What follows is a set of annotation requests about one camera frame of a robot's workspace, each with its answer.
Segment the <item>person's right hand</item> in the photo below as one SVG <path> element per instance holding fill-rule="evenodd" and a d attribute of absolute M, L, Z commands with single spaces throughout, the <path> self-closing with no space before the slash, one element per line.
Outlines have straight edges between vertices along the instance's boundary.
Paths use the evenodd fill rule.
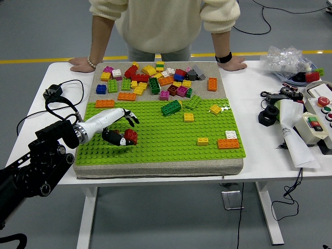
<path fill-rule="evenodd" d="M 95 68 L 89 64 L 87 57 L 72 58 L 68 60 L 68 63 L 72 65 L 70 68 L 72 72 L 91 73 L 95 71 Z"/>

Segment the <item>person's left hand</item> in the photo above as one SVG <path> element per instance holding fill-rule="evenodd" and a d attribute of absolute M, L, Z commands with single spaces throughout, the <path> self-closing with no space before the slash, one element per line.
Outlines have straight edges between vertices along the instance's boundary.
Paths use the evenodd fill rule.
<path fill-rule="evenodd" d="M 245 57 L 241 56 L 233 56 L 229 62 L 226 63 L 218 63 L 217 65 L 223 70 L 234 72 L 247 68 L 247 64 L 244 63 Z"/>

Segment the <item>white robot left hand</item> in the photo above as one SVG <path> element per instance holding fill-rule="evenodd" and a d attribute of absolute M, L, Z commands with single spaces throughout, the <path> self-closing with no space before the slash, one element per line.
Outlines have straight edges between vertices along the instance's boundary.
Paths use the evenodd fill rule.
<path fill-rule="evenodd" d="M 112 108 L 103 110 L 85 122 L 76 123 L 74 125 L 74 130 L 80 144 L 85 144 L 91 141 L 95 134 L 106 131 L 110 125 L 123 117 L 125 117 L 131 127 L 134 127 L 133 121 L 137 124 L 140 123 L 133 112 L 124 108 Z"/>

